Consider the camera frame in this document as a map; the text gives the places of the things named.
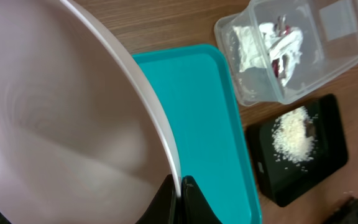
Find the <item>transparent plastic box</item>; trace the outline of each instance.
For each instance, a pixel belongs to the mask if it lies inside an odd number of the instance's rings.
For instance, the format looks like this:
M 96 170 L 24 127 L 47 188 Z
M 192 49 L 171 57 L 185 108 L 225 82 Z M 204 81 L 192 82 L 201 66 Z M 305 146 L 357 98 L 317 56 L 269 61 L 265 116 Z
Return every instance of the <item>transparent plastic box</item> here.
M 259 24 L 277 22 L 303 33 L 300 64 L 283 86 L 276 78 Z M 251 26 L 264 68 L 240 72 L 239 39 L 234 26 Z M 231 68 L 237 100 L 245 106 L 258 101 L 292 103 L 349 70 L 358 63 L 358 0 L 252 0 L 240 14 L 224 17 L 215 25 L 219 49 Z

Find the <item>teal tray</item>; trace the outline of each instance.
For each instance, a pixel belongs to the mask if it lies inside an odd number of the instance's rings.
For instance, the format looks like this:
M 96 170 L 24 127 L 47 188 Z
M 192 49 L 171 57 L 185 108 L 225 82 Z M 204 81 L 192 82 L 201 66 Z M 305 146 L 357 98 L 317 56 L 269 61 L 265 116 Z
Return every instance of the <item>teal tray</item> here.
M 168 117 L 181 174 L 191 175 L 224 224 L 262 222 L 229 69 L 196 45 L 134 55 Z

